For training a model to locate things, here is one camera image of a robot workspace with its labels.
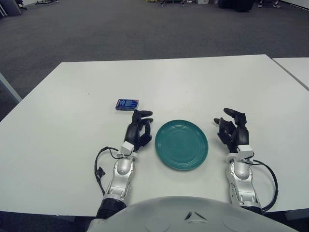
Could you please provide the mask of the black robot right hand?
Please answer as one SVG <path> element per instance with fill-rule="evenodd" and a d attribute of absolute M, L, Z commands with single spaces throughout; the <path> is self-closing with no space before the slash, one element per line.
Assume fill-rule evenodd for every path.
<path fill-rule="evenodd" d="M 224 108 L 224 112 L 234 119 L 234 123 L 226 121 L 222 117 L 214 118 L 213 121 L 219 126 L 217 135 L 221 142 L 228 147 L 230 153 L 238 154 L 240 152 L 239 145 L 249 145 L 246 115 L 230 108 Z"/>

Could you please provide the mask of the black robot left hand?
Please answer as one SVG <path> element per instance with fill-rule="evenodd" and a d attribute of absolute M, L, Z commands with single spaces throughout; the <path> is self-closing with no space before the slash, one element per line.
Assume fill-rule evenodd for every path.
<path fill-rule="evenodd" d="M 124 143 L 120 148 L 123 156 L 130 156 L 132 152 L 137 152 L 140 147 L 147 145 L 151 139 L 151 127 L 153 122 L 152 111 L 139 111 L 135 110 L 132 115 L 132 121 L 128 125 Z"/>

